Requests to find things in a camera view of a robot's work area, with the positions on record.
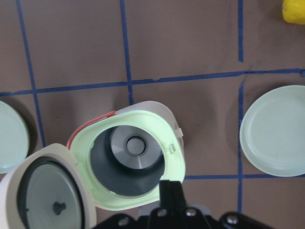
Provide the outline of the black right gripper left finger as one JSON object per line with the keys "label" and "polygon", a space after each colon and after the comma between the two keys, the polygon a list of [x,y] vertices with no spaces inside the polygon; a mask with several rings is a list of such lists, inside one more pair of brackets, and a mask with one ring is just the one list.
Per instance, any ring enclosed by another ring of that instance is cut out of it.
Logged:
{"label": "black right gripper left finger", "polygon": [[160,204],[148,217],[147,229],[168,229],[172,221],[172,196],[169,180],[159,183]]}

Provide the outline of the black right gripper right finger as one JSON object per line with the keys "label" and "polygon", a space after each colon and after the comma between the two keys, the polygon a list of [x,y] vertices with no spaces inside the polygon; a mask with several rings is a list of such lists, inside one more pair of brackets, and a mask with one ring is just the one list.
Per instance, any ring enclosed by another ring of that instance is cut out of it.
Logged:
{"label": "black right gripper right finger", "polygon": [[182,184],[179,181],[171,181],[171,195],[173,203],[170,207],[172,221],[175,229],[211,229],[207,216],[210,211],[200,204],[187,204]]}

